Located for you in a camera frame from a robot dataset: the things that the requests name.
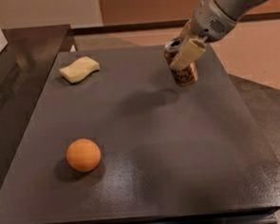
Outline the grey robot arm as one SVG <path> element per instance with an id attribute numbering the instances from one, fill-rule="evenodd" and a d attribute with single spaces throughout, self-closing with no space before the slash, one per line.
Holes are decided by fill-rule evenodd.
<path id="1" fill-rule="evenodd" d="M 170 67 L 178 71 L 195 62 L 205 53 L 206 43 L 222 40 L 245 13 L 267 1 L 201 0 L 192 18 L 181 30 L 183 42 Z"/>

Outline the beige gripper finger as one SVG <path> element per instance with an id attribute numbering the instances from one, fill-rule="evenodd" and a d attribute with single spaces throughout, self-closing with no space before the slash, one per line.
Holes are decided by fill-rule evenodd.
<path id="1" fill-rule="evenodd" d="M 192 38 L 183 42 L 181 48 L 172 60 L 170 67 L 175 70 L 183 70 L 192 64 L 197 58 L 202 56 L 206 51 L 202 39 Z"/>
<path id="2" fill-rule="evenodd" d="M 179 33 L 180 38 L 189 40 L 194 36 L 194 33 L 191 30 L 191 23 L 192 21 L 189 20 L 181 29 L 181 32 Z"/>

